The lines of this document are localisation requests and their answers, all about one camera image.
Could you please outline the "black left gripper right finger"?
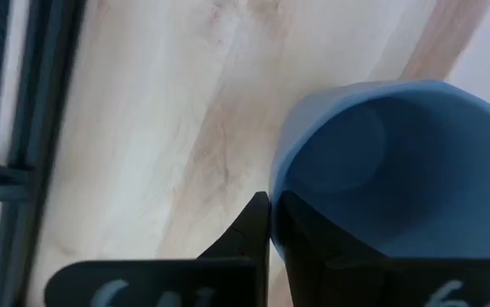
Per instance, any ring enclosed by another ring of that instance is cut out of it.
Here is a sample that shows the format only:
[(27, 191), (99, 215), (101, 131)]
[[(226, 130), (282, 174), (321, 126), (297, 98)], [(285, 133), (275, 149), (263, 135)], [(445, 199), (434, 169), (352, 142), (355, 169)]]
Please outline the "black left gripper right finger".
[(390, 258), (291, 191), (277, 206), (295, 306), (490, 307), (490, 259)]

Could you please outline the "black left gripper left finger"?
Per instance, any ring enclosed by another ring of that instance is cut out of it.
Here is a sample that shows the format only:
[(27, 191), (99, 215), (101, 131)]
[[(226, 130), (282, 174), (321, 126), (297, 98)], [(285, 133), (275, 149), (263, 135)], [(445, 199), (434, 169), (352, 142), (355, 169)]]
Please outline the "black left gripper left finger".
[(253, 195), (222, 236), (197, 258), (83, 261), (57, 271), (47, 307), (264, 306), (269, 199)]

